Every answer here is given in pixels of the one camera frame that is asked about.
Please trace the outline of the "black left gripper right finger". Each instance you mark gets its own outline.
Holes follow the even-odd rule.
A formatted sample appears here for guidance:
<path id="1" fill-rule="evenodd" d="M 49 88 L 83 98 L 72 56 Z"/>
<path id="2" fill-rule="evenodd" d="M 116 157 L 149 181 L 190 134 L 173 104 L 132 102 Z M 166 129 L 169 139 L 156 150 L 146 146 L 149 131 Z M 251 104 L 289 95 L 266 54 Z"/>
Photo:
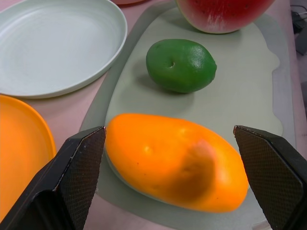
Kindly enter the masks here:
<path id="1" fill-rule="evenodd" d="M 247 126 L 233 133 L 272 230 L 307 230 L 307 160 L 281 136 Z"/>

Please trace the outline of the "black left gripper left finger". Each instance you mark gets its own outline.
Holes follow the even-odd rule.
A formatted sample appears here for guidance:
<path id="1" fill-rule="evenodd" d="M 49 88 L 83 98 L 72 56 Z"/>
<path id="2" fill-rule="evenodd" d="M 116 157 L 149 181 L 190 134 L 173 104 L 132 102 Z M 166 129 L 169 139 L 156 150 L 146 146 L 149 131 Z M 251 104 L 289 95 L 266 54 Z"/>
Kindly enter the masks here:
<path id="1" fill-rule="evenodd" d="M 106 129 L 68 138 L 33 177 L 0 230 L 83 230 L 96 191 Z"/>

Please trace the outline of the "green lime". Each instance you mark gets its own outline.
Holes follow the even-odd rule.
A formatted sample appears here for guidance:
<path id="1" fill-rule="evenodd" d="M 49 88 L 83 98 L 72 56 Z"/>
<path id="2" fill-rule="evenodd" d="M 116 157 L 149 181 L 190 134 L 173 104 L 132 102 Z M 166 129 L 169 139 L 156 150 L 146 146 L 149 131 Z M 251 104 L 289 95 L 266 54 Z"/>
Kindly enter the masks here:
<path id="1" fill-rule="evenodd" d="M 192 93 L 208 86 L 217 65 L 201 44 L 187 39 L 165 39 L 154 43 L 146 54 L 150 78 L 160 87 Z"/>

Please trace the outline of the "orange plate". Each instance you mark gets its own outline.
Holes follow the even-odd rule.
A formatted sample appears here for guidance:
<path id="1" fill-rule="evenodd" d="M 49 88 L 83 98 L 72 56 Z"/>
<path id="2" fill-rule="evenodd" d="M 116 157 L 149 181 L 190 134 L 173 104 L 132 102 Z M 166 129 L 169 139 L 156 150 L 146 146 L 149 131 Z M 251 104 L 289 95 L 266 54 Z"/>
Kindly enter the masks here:
<path id="1" fill-rule="evenodd" d="M 0 95 L 0 222 L 35 174 L 57 154 L 52 133 L 30 105 Z"/>

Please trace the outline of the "pale green plate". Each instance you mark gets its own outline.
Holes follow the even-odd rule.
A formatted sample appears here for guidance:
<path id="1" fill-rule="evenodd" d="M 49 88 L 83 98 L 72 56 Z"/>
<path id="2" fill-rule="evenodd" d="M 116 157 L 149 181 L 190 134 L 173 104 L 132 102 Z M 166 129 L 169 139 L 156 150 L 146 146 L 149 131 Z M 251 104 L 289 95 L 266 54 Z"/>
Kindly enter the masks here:
<path id="1" fill-rule="evenodd" d="M 110 0 L 23 0 L 0 11 L 0 93 L 48 98 L 100 78 L 125 44 Z"/>

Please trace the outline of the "pale green cutting board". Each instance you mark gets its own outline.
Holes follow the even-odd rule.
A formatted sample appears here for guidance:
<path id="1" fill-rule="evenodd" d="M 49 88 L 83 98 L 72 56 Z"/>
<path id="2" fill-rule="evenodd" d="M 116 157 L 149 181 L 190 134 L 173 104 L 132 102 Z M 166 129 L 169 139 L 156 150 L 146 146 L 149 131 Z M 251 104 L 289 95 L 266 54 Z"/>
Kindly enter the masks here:
<path id="1" fill-rule="evenodd" d="M 168 38 L 206 47 L 217 63 L 213 82 L 191 94 L 161 90 L 149 78 L 148 49 Z M 230 34 L 205 34 L 191 27 L 173 1 L 145 9 L 106 74 L 82 129 L 105 125 L 120 113 L 148 113 L 201 124 L 237 147 L 233 128 L 266 130 L 295 144 L 291 78 L 285 37 L 272 17 L 263 15 Z M 107 157 L 100 165 L 87 230 L 254 230 L 265 216 L 251 190 L 230 213 L 191 211 L 153 200 L 125 185 Z"/>

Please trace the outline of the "orange yellow mango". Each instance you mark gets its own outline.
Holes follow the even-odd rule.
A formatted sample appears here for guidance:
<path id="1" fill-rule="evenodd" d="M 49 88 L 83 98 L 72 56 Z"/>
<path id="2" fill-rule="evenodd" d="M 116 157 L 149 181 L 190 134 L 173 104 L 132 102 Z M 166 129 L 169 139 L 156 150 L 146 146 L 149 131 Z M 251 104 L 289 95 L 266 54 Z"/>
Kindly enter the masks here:
<path id="1" fill-rule="evenodd" d="M 106 127 L 106 153 L 136 191 L 203 212 L 231 212 L 248 192 L 237 151 L 221 136 L 191 121 L 120 114 Z"/>

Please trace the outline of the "red watermelon slice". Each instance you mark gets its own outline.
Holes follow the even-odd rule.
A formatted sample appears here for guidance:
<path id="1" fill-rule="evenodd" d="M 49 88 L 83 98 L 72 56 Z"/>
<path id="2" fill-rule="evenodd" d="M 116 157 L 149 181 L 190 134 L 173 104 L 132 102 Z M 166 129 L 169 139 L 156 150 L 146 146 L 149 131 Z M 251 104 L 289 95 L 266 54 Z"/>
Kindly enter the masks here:
<path id="1" fill-rule="evenodd" d="M 275 0 L 175 0 L 194 28 L 210 34 L 239 30 L 260 17 Z"/>

